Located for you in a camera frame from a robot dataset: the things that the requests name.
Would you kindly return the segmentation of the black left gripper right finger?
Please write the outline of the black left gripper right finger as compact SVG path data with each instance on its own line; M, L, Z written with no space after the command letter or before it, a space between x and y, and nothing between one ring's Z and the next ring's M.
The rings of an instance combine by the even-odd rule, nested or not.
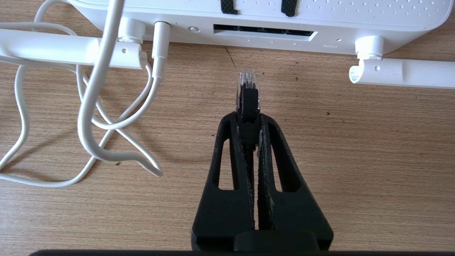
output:
M258 228L297 239L309 234L327 251L334 234L295 162L278 123L261 115L257 185Z

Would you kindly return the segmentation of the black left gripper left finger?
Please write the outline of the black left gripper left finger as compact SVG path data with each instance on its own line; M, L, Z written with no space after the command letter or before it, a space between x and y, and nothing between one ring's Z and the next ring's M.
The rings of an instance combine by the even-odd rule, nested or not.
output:
M227 140L232 190L219 188L223 146ZM194 251L232 251L235 237L254 229L252 185L237 128L237 114L231 112L218 126L207 180L191 229L191 247Z

